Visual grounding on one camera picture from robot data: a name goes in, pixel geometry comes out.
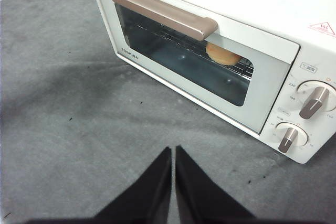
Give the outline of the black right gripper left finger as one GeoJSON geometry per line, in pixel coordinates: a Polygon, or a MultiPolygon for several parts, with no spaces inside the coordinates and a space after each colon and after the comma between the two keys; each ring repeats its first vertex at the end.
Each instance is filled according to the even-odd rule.
{"type": "Polygon", "coordinates": [[[98,223],[167,223],[172,151],[166,147],[143,174],[95,216],[98,223]]]}

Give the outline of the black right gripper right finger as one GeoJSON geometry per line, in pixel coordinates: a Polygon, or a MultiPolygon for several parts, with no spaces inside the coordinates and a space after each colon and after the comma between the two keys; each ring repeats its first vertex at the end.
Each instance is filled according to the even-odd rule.
{"type": "Polygon", "coordinates": [[[213,182],[182,146],[177,146],[175,151],[175,190],[181,223],[252,223],[256,220],[213,182]]]}

